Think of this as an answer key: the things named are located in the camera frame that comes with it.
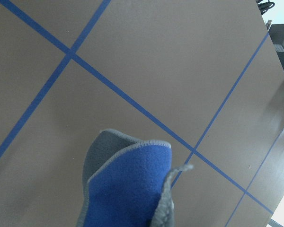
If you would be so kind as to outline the grey blue towel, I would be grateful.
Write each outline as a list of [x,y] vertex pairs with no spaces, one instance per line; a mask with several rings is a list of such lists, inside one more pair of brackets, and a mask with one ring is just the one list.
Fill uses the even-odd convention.
[[105,129],[86,153],[79,227],[173,227],[171,145]]

